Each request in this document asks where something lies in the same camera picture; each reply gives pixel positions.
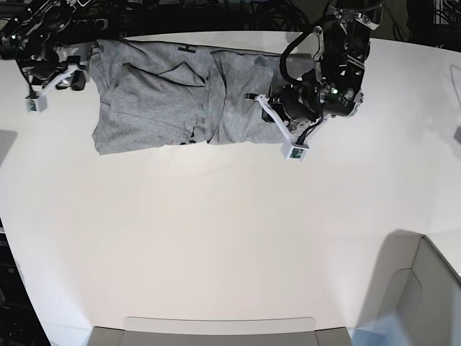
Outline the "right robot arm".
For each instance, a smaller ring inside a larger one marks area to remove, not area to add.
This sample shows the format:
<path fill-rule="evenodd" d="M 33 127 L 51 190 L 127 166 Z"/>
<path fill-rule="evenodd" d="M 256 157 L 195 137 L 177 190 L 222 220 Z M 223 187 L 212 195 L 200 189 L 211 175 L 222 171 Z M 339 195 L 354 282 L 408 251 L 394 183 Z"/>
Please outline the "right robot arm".
<path fill-rule="evenodd" d="M 2 1 L 1 60 L 14 61 L 26 81 L 29 97 L 35 86 L 81 91 L 86 86 L 83 59 L 61 60 L 55 36 L 64 31 L 90 1 Z"/>

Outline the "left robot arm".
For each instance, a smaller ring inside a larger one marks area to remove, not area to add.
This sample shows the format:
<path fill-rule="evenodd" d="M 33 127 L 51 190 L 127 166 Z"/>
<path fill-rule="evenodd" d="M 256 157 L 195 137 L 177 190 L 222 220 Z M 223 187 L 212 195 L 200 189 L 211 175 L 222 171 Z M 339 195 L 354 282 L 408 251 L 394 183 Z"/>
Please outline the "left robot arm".
<path fill-rule="evenodd" d="M 290 132 L 307 131 L 325 116 L 349 117 L 362 103 L 370 35 L 382 20 L 381 1 L 330 1 L 323 16 L 290 43 L 279 60 L 287 85 L 269 98 Z M 288 58 L 309 35 L 318 40 L 313 67 L 302 76 L 288 72 Z"/>

